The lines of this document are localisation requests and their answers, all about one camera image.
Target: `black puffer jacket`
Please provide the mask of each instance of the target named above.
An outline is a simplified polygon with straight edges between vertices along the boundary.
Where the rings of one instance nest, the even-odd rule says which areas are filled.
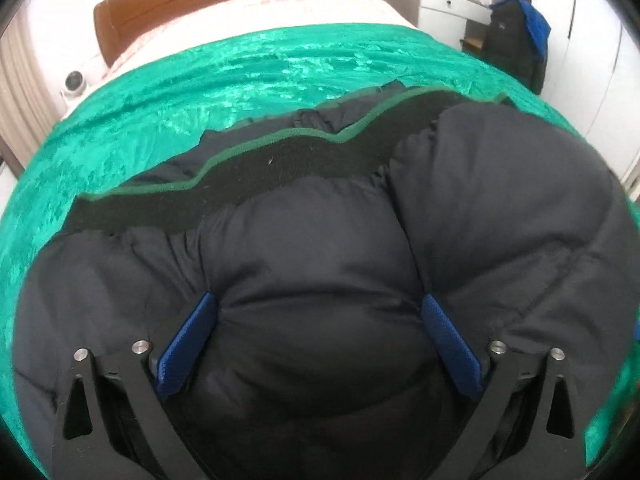
[[[584,431],[640,301],[618,181],[585,142],[505,105],[398,88],[374,105],[77,200],[15,327],[18,398],[45,464],[74,351],[153,340],[207,291],[218,325],[166,409],[222,479],[417,479],[473,409],[494,339],[564,350]],[[477,377],[443,365],[426,295]]]

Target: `beige curtain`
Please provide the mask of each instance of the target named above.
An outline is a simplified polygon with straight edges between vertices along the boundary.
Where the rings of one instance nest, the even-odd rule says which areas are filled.
[[[59,119],[34,58],[21,7],[0,38],[0,144],[25,168]],[[11,159],[8,153],[3,156]]]

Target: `white cabinet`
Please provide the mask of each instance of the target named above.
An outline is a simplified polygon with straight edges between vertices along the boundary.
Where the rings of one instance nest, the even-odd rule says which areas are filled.
[[[622,24],[606,0],[576,0],[564,63],[546,101],[583,135],[607,92],[621,31]]]
[[[640,151],[640,52],[624,31],[618,62],[587,140],[623,178]]]
[[[491,9],[471,0],[420,0],[418,28],[456,50],[462,50],[467,20],[489,25]]]
[[[462,51],[460,40],[465,37],[465,18],[421,7],[418,14],[418,28],[434,40]]]

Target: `metal screw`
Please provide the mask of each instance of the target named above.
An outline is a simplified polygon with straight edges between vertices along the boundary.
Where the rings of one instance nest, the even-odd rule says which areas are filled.
[[[556,361],[562,361],[562,359],[564,359],[564,352],[559,348],[552,348],[551,357]]]
[[[144,339],[136,341],[135,343],[133,343],[131,350],[134,354],[143,354],[147,350],[149,350],[149,341],[145,341]]]
[[[89,355],[89,351],[86,348],[80,348],[76,350],[76,353],[74,354],[74,359],[76,361],[84,361],[88,355]]]
[[[491,352],[493,352],[494,354],[504,354],[507,351],[507,345],[505,345],[502,341],[491,341],[489,350],[491,350]]]

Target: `white wardrobe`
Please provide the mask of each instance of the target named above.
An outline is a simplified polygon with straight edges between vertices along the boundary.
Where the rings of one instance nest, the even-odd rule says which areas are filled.
[[[540,97],[599,150],[627,189],[634,180],[640,189],[638,46],[607,0],[531,3],[552,29]]]

